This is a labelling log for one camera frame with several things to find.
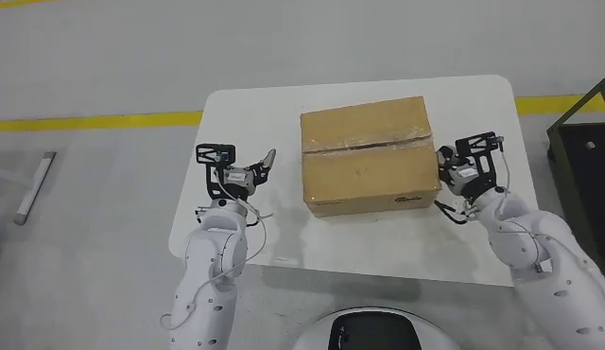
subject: concrete floor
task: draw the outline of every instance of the concrete floor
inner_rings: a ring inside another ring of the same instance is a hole
[[[521,123],[540,205],[560,213],[545,168],[555,116]],[[26,226],[0,184],[3,349],[165,349],[159,316],[182,265],[170,225],[197,128],[0,133],[0,165],[32,173],[58,152]],[[306,324],[349,306],[424,316],[463,349],[550,349],[508,288],[248,266],[230,349],[288,349]]]

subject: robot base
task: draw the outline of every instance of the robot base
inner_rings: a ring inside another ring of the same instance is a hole
[[[357,349],[459,350],[432,323],[402,310],[381,307],[349,308],[311,324],[293,350]]]

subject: table top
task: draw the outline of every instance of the table top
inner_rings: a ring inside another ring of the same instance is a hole
[[[250,263],[441,281],[511,286],[508,267],[493,254],[478,222],[456,225],[434,206],[427,209],[315,218],[303,202],[300,115],[355,104],[424,96],[435,147],[485,131],[504,136],[510,189],[536,207],[526,149],[510,84],[498,76],[387,80],[313,86],[227,90],[207,100],[182,187],[169,248],[183,251],[198,223],[194,210],[208,205],[198,143],[236,146],[237,166],[267,152],[277,157],[266,184],[249,198],[266,219],[268,242]],[[496,153],[498,182],[506,171]],[[438,199],[461,207],[447,188]],[[247,230],[249,254],[261,246],[261,226]]]

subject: wire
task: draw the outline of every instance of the wire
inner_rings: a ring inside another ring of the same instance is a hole
[[[260,221],[261,225],[263,226],[263,244],[261,245],[260,249],[256,253],[254,253],[253,255],[249,256],[248,258],[246,258],[241,263],[237,264],[236,266],[234,266],[230,270],[222,272],[219,275],[217,275],[217,276],[215,276],[215,277],[213,277],[211,279],[208,279],[207,281],[205,281],[204,283],[202,283],[198,287],[198,290],[196,290],[196,293],[193,295],[192,301],[187,304],[187,307],[186,307],[187,316],[180,323],[178,323],[176,325],[168,326],[168,325],[166,325],[164,323],[164,318],[166,318],[166,317],[172,317],[172,314],[171,313],[165,313],[162,316],[160,316],[160,326],[163,329],[165,329],[165,330],[176,330],[176,329],[180,328],[181,326],[185,325],[185,323],[187,323],[187,321],[189,321],[189,318],[191,317],[191,315],[193,314],[193,312],[196,311],[196,309],[198,307],[197,304],[196,304],[196,300],[198,299],[199,292],[204,287],[208,286],[210,283],[216,281],[217,279],[220,279],[220,278],[226,276],[227,274],[229,274],[229,273],[231,273],[231,272],[239,269],[240,267],[246,265],[246,263],[248,263],[250,260],[252,260],[253,258],[255,258],[258,254],[260,254],[265,249],[265,245],[267,245],[267,226],[265,225],[264,219],[270,218],[271,216],[273,216],[273,214],[268,214],[268,215],[264,215],[264,216],[261,215],[261,213],[252,204],[248,203],[247,201],[242,201],[241,199],[236,199],[233,195],[231,195],[229,192],[227,192],[227,190],[225,189],[225,187],[223,186],[223,184],[220,182],[219,178],[216,178],[216,180],[218,181],[218,186],[220,187],[220,189],[229,198],[231,198],[233,201],[237,202],[242,207],[246,208],[248,211],[252,211],[252,213],[256,216],[256,222]]]
[[[509,163],[507,162],[507,157],[504,155],[504,150],[500,149],[500,154],[502,154],[502,161],[504,161],[504,167],[507,170],[507,189],[504,191],[504,198],[502,198],[502,200],[500,201],[500,204],[498,205],[498,209],[496,210],[498,216],[502,215],[502,206],[504,205],[504,201],[509,196],[509,190],[510,190],[510,169],[509,169]]]
[[[561,247],[565,251],[567,251],[572,257],[574,257],[576,259],[576,262],[581,263],[581,264],[586,264],[585,261],[587,261],[587,259],[576,255],[574,252],[572,252],[571,249],[569,249],[569,247],[567,245],[565,245],[564,243],[562,243],[562,241],[560,241],[558,238],[553,237],[552,235],[545,235],[544,233],[531,232],[528,229],[526,229],[523,225],[521,225],[521,224],[519,224],[517,222],[514,222],[514,221],[509,221],[509,222],[512,222],[512,223],[516,224],[518,227],[520,227],[521,229],[523,229],[523,231],[510,231],[509,232],[509,231],[496,230],[496,232],[502,233],[502,234],[527,234],[527,235],[530,235],[532,238],[534,238],[534,245],[536,245],[536,251],[538,251],[538,242],[535,240],[535,237],[544,237],[547,241],[548,240],[553,240],[553,241],[557,242],[559,245],[561,245]],[[587,269],[585,269],[585,268],[581,268],[581,269],[583,269],[584,271],[588,272],[588,275],[593,280],[593,282],[596,283],[598,289],[601,291],[601,293],[603,295],[603,298],[605,299],[605,289],[603,289],[603,287],[601,285],[601,282],[597,279],[596,276],[594,276]]]
[[[465,220],[465,219],[462,219],[462,220],[454,219],[454,217],[452,215],[450,215],[449,212],[447,212],[447,211],[454,212],[455,214],[458,214],[458,215],[463,215],[462,213],[456,212],[456,209],[454,209],[453,207],[445,204],[444,202],[440,202],[440,201],[433,201],[433,202],[435,203],[435,205],[437,205],[437,207],[441,210],[441,212],[448,219],[452,220],[455,224],[458,224],[458,225],[464,225],[464,224],[466,224],[467,220]]]

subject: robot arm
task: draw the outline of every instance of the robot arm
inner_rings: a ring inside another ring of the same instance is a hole
[[[440,178],[465,198],[463,214],[485,227],[493,252],[510,267],[514,288],[551,343],[561,350],[603,349],[605,278],[565,221],[527,208],[496,185],[491,152],[503,150],[502,141],[489,132],[442,147]]]
[[[198,162],[206,165],[206,183],[212,203],[196,211],[200,226],[188,237],[184,254],[185,276],[174,296],[170,324],[173,350],[227,348],[237,288],[234,280],[241,275],[246,262],[247,198],[256,186],[268,179],[275,159],[275,149],[261,162],[248,167],[234,167],[235,147],[202,144],[197,146]]]

